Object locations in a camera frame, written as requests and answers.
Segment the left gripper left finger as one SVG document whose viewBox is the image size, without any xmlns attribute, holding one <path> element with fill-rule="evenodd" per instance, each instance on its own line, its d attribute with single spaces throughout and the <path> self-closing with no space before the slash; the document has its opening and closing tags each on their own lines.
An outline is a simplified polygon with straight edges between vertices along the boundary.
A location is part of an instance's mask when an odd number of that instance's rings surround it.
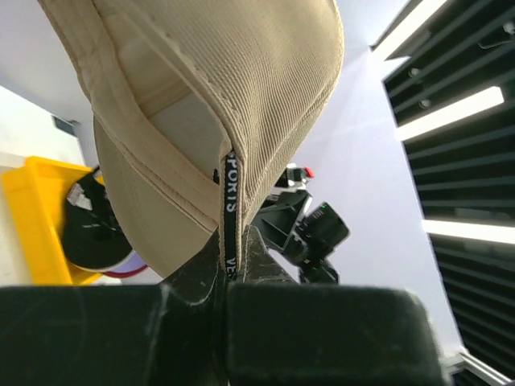
<svg viewBox="0 0 515 386">
<path fill-rule="evenodd" d="M 2 288 L 2 384 L 224 384 L 218 252 L 157 284 Z"/>
</svg>

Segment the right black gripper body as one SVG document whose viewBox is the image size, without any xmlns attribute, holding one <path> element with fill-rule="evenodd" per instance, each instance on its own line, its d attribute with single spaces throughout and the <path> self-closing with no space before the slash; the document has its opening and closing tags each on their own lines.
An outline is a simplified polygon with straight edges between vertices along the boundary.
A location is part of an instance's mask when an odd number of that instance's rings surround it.
<svg viewBox="0 0 515 386">
<path fill-rule="evenodd" d="M 339 274 L 328 260 L 350 230 L 326 202 L 307 209 L 312 196 L 305 190 L 270 195 L 253 220 L 267 248 L 299 269 L 302 283 L 337 284 Z"/>
</svg>

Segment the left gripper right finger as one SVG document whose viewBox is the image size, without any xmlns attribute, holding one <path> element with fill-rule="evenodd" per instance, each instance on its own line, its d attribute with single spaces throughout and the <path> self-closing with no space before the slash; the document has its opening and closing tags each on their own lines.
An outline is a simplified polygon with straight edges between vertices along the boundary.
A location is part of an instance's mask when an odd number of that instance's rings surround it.
<svg viewBox="0 0 515 386">
<path fill-rule="evenodd" d="M 444 385 L 421 300 L 405 289 L 243 273 L 226 298 L 232 385 Z"/>
</svg>

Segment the black and white cap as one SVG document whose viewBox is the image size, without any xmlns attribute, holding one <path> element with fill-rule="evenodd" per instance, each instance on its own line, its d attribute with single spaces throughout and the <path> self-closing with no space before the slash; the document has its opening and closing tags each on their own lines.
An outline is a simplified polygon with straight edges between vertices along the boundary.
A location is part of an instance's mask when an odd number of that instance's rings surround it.
<svg viewBox="0 0 515 386">
<path fill-rule="evenodd" d="M 118 223 L 97 166 L 77 179 L 64 200 L 61 244 L 73 265 L 104 272 L 120 265 L 132 252 Z"/>
</svg>

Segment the beige baseball cap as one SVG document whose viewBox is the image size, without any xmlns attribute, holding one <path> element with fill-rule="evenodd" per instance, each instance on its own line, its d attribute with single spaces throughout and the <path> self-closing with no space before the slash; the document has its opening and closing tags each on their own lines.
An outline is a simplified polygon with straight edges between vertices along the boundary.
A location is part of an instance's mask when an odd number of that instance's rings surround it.
<svg viewBox="0 0 515 386">
<path fill-rule="evenodd" d="M 114 215 L 160 276 L 243 233 L 340 77 L 334 1 L 43 1 L 93 111 Z"/>
</svg>

